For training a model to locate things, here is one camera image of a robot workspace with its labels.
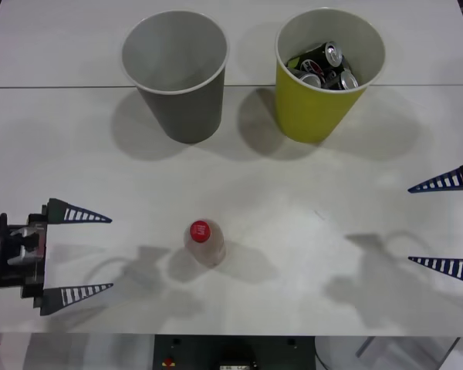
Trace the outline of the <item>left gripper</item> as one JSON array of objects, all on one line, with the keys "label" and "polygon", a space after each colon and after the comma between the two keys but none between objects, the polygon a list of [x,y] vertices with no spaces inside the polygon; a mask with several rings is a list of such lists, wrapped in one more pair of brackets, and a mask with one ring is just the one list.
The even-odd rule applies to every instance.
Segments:
[{"label": "left gripper", "polygon": [[41,316],[49,316],[113,284],[47,288],[42,292],[48,224],[111,224],[113,220],[56,198],[42,205],[42,214],[30,214],[25,225],[9,224],[7,214],[0,214],[0,288],[22,288],[22,297],[37,297],[33,307]]}]

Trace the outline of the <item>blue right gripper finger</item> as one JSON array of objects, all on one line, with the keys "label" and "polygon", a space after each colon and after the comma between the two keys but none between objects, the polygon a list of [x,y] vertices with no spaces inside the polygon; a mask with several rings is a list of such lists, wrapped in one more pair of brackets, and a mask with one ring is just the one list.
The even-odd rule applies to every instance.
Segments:
[{"label": "blue right gripper finger", "polygon": [[463,190],[463,165],[410,187],[407,191],[409,193],[428,193],[457,190]]},{"label": "blue right gripper finger", "polygon": [[463,281],[463,259],[415,256],[409,256],[407,259],[433,271]]}]

